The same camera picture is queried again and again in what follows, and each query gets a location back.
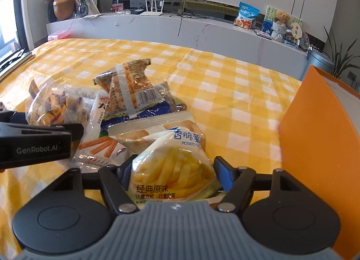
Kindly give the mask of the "mixed veggie chips bag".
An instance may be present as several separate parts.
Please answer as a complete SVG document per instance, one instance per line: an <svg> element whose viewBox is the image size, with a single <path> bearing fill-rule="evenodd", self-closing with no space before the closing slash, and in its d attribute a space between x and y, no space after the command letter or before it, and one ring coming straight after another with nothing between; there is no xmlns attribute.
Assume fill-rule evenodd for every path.
<svg viewBox="0 0 360 260"><path fill-rule="evenodd" d="M74 85L46 82L29 86L25 117L30 125L53 126L70 123L87 125L96 91Z"/></svg>

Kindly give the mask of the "potato sticks snack bag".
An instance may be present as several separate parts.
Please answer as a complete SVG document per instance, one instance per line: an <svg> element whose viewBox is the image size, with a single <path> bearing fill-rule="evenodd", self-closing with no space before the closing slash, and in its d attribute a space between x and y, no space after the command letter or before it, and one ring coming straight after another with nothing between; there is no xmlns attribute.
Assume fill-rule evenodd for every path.
<svg viewBox="0 0 360 260"><path fill-rule="evenodd" d="M187 110L112 125L108 134L136 155L128 194L137 203L202 200L220 189L206 137Z"/></svg>

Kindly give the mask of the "white carrot stick snack bag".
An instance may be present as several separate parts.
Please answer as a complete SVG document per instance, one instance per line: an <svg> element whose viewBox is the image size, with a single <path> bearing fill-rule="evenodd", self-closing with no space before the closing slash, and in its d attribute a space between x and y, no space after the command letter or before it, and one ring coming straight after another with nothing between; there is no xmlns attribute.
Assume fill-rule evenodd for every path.
<svg viewBox="0 0 360 260"><path fill-rule="evenodd" d="M108 136L101 127L109 101L105 91L99 91L94 99L88 124L72 160L72 167L83 173L97 172L107 165L121 165L129 157L128 150Z"/></svg>

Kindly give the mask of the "yellow checkered tablecloth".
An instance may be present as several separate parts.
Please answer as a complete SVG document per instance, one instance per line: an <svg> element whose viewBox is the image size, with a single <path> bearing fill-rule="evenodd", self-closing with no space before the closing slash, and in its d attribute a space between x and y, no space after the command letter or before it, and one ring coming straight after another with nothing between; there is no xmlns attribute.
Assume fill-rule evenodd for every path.
<svg viewBox="0 0 360 260"><path fill-rule="evenodd" d="M300 87L292 77L238 57L146 41L65 39L45 43L34 54L1 82L8 109L24 110L31 82L91 88L96 75L149 58L147 77L152 83L167 81L171 93L187 104L206 135L209 158L222 156L259 173L281 166L278 125Z"/></svg>

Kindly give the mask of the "blue patterned snack bag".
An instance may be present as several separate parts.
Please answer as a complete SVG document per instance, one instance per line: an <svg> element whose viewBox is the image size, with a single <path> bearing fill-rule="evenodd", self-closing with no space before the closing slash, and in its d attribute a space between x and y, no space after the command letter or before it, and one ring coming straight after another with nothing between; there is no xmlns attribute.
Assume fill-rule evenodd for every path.
<svg viewBox="0 0 360 260"><path fill-rule="evenodd" d="M187 109L185 102L170 93L167 81L152 84L145 74L150 59L117 65L97 75L93 82L108 93L101 130L129 120L170 114Z"/></svg>

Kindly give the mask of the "orange storage box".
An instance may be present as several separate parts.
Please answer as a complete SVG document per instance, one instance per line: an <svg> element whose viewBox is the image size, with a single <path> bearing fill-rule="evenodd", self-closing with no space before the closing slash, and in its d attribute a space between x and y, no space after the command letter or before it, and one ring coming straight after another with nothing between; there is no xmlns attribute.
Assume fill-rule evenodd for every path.
<svg viewBox="0 0 360 260"><path fill-rule="evenodd" d="M340 218L335 251L359 255L359 93L310 66L279 124L283 168Z"/></svg>

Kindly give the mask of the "pink tissue box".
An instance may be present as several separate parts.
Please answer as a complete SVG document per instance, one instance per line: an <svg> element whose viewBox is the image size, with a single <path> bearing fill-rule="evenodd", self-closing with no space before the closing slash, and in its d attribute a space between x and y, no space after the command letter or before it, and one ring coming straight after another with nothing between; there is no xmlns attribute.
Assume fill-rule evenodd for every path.
<svg viewBox="0 0 360 260"><path fill-rule="evenodd" d="M71 33L69 31L57 31L48 35L48 41L68 39L70 37Z"/></svg>

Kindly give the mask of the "brown round vase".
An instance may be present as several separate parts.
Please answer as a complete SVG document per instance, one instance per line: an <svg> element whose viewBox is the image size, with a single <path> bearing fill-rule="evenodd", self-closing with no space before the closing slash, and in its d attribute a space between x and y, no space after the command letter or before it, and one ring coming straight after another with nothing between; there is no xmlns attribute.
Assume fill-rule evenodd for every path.
<svg viewBox="0 0 360 260"><path fill-rule="evenodd" d="M54 0L53 9L56 18L60 21L72 17L75 0Z"/></svg>

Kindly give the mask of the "grey metal trash bin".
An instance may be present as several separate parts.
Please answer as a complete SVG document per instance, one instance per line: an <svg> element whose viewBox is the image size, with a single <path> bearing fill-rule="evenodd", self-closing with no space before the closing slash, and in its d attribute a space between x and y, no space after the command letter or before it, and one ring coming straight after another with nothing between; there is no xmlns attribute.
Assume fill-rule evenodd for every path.
<svg viewBox="0 0 360 260"><path fill-rule="evenodd" d="M306 73L311 65L327 73L331 73L334 68L334 64L328 56L318 50L309 50L306 55L306 65L300 77L301 81L306 76Z"/></svg>

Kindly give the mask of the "green potted plant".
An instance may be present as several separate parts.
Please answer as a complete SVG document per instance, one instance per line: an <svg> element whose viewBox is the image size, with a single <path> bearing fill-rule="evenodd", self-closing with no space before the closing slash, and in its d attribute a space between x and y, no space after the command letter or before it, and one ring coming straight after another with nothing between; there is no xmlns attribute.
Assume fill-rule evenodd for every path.
<svg viewBox="0 0 360 260"><path fill-rule="evenodd" d="M339 78L343 71L350 68L359 69L359 65L355 65L352 63L354 59L359 58L359 54L351 54L350 51L352 47L358 41L355 39L347 49L343 49L343 43L337 46L336 37L333 33L333 30L330 29L329 31L323 27L327 36L328 44L331 48L331 54L325 52L325 55L329 57L329 59L333 63L333 69L331 71L331 75L335 78Z"/></svg>

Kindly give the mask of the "teddy bear figure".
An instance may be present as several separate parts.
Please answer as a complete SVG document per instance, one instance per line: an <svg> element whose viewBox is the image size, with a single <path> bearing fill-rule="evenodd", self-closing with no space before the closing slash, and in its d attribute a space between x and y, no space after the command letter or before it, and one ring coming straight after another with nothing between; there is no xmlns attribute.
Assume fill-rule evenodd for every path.
<svg viewBox="0 0 360 260"><path fill-rule="evenodd" d="M290 16L287 12L278 10L273 17L272 34L271 37L277 42L283 43L284 36L287 31L287 22Z"/></svg>

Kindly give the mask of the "blue snack bag on shelf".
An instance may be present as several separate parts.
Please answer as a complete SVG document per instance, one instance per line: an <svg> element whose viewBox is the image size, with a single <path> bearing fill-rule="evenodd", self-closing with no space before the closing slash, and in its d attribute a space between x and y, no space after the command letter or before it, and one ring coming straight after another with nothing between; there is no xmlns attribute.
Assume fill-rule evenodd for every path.
<svg viewBox="0 0 360 260"><path fill-rule="evenodd" d="M260 10L244 2L239 2L238 15L234 20L234 25L243 29L250 30L253 22L259 15Z"/></svg>

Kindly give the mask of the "white wifi router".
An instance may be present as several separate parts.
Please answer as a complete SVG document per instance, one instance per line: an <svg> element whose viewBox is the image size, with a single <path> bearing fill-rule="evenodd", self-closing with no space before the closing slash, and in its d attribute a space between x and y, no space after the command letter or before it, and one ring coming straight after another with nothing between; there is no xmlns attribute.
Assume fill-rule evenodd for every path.
<svg viewBox="0 0 360 260"><path fill-rule="evenodd" d="M148 4L148 0L145 0L145 10L141 13L143 16L161 16L164 10L165 0L158 2L157 0L150 0L150 4Z"/></svg>

